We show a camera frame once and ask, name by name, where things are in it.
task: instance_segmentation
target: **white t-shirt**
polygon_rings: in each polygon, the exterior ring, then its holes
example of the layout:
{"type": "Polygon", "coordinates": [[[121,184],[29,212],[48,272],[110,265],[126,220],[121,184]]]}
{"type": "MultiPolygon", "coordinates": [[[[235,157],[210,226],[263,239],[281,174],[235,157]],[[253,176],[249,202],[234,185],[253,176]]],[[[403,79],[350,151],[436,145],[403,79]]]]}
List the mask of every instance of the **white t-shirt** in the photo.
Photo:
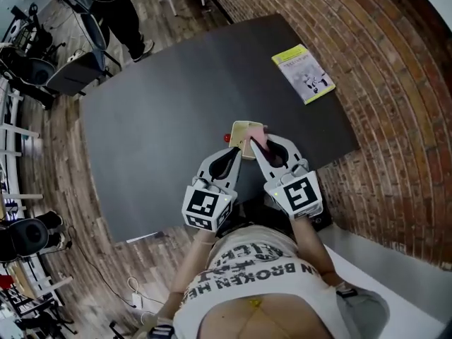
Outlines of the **white t-shirt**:
{"type": "Polygon", "coordinates": [[[359,290],[353,295],[359,300],[351,303],[351,297],[339,297],[337,288],[327,285],[311,264],[297,257],[297,245],[289,237],[267,227],[254,225],[227,235],[213,247],[208,262],[208,270],[188,286],[174,316],[177,339],[195,339],[204,316],[217,304],[270,293],[301,297],[336,339],[376,338],[375,322],[386,323],[387,310],[379,310],[384,301],[378,295],[359,290]],[[357,305],[359,316],[368,313],[371,320],[366,316],[364,322],[356,323],[357,305]]]}

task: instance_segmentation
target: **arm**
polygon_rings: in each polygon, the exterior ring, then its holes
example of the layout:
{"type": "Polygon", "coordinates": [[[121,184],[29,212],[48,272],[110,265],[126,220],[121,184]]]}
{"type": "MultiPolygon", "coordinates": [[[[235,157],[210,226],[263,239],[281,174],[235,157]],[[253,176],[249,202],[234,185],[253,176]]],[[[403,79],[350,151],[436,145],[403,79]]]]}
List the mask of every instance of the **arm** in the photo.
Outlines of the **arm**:
{"type": "Polygon", "coordinates": [[[215,233],[199,230],[171,284],[165,305],[157,316],[172,319],[179,309],[185,289],[200,272],[206,269],[207,259],[214,243],[215,233]]]}
{"type": "Polygon", "coordinates": [[[344,280],[336,273],[333,261],[308,217],[291,220],[290,224],[297,240],[298,256],[313,265],[328,285],[343,283],[344,280]]]}

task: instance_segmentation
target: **equipment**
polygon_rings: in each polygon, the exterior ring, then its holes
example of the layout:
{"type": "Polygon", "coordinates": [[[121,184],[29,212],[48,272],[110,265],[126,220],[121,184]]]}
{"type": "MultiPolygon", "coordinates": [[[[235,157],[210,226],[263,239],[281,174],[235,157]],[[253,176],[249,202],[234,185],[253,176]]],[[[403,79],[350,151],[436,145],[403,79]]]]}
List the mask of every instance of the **equipment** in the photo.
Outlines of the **equipment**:
{"type": "MultiPolygon", "coordinates": [[[[268,135],[265,150],[253,138],[251,148],[267,182],[264,189],[289,219],[323,212],[316,173],[309,172],[305,160],[292,141],[268,135]]],[[[207,157],[187,186],[182,215],[188,226],[217,232],[237,199],[234,191],[239,178],[242,152],[237,147],[207,157]]]]}
{"type": "Polygon", "coordinates": [[[2,224],[0,229],[0,262],[7,263],[18,258],[36,254],[49,241],[45,225],[34,218],[2,224]]]}
{"type": "Polygon", "coordinates": [[[270,152],[251,139],[251,148],[267,183],[263,188],[289,219],[323,212],[322,197],[315,171],[292,141],[268,134],[270,152]]]}
{"type": "Polygon", "coordinates": [[[226,148],[207,157],[185,192],[182,215],[188,226],[217,232],[237,198],[234,191],[239,178],[242,152],[226,148]]]}
{"type": "Polygon", "coordinates": [[[45,86],[54,73],[55,68],[48,61],[30,58],[12,44],[0,43],[0,74],[7,80],[45,86]]]}

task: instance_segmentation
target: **red object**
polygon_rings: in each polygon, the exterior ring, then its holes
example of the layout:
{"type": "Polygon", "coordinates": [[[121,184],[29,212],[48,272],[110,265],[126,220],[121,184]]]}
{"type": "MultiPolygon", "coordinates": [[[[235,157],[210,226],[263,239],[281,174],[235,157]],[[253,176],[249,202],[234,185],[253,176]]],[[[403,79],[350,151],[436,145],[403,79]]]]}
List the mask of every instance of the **red object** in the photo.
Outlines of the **red object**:
{"type": "Polygon", "coordinates": [[[10,275],[0,275],[0,287],[4,290],[11,288],[14,280],[10,275]]]}

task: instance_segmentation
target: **pink paper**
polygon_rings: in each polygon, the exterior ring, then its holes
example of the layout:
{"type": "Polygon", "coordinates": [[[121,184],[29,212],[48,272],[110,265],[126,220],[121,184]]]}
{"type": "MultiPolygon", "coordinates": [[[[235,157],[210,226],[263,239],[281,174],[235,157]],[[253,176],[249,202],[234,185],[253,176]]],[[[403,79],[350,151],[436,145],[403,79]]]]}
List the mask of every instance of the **pink paper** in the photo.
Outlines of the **pink paper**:
{"type": "Polygon", "coordinates": [[[261,127],[249,127],[246,130],[245,139],[249,140],[251,137],[253,137],[264,150],[269,151],[267,146],[267,135],[263,131],[263,126],[261,127]]]}

